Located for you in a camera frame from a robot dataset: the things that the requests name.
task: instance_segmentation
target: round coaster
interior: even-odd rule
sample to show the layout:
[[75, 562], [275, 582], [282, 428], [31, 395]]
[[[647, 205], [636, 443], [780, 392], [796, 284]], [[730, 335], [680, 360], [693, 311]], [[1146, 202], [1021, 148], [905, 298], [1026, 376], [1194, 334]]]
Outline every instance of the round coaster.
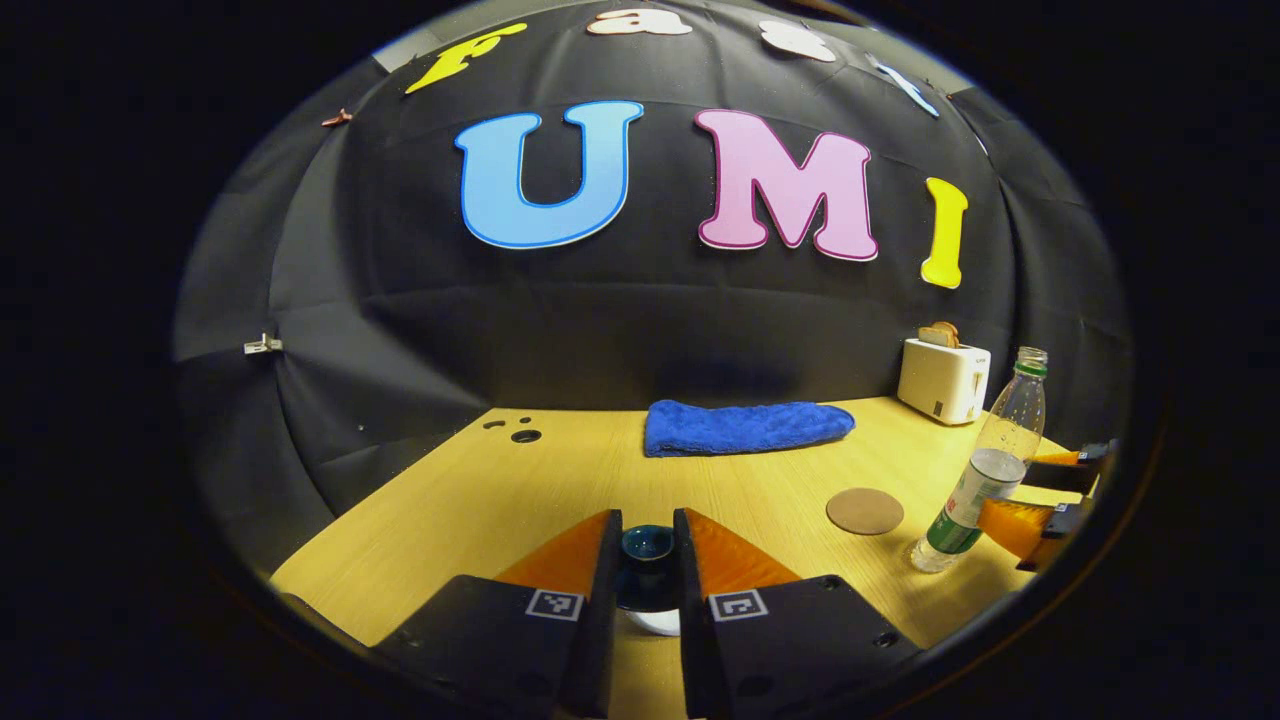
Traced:
[[902, 521], [902, 503], [883, 491], [850, 488], [827, 502], [827, 518], [842, 530], [878, 536]]

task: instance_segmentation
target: white toaster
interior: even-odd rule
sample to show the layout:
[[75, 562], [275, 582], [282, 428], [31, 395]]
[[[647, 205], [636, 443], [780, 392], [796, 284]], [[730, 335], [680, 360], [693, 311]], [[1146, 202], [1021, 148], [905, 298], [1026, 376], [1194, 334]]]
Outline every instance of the white toaster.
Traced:
[[906, 340], [897, 398], [947, 425], [972, 423], [982, 414], [989, 370], [991, 352], [980, 347]]

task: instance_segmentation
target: yellow letter f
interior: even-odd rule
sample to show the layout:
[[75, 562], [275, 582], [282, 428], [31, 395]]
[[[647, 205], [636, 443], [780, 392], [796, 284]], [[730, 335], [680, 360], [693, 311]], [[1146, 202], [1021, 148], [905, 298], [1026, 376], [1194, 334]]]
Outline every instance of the yellow letter f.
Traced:
[[493, 50], [498, 46], [498, 41], [502, 40], [504, 35], [516, 35], [517, 32], [525, 29], [525, 23], [516, 23], [513, 26], [507, 26], [502, 29], [495, 29], [481, 35], [480, 37], [474, 37], [466, 42], [461, 42], [449, 47], [448, 50], [440, 53], [440, 58], [431, 65], [431, 69], [426, 70], [422, 79], [408, 86], [404, 95], [421, 90], [438, 79], [444, 79], [449, 76], [456, 76], [462, 70], [467, 69], [467, 64], [463, 63], [467, 58], [479, 58], [485, 53]]

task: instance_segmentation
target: plastic bottle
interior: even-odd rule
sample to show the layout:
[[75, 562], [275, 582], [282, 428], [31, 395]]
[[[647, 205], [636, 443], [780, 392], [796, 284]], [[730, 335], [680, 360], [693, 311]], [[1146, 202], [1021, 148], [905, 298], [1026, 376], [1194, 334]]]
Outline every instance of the plastic bottle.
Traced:
[[956, 564], [982, 536], [978, 514], [988, 497], [1009, 497], [1023, 477], [1044, 433], [1044, 375], [1048, 354], [1019, 347], [1014, 379], [1000, 392], [982, 425], [973, 455], [951, 497], [911, 546], [911, 565], [941, 573]]

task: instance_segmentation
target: blue towel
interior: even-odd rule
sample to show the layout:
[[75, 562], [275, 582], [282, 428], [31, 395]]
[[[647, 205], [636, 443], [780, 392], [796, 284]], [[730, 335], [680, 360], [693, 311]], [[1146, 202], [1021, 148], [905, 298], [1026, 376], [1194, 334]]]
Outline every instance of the blue towel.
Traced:
[[851, 429], [852, 415], [813, 402], [708, 410], [659, 400], [649, 406], [644, 454], [675, 457], [764, 452], [840, 439]]

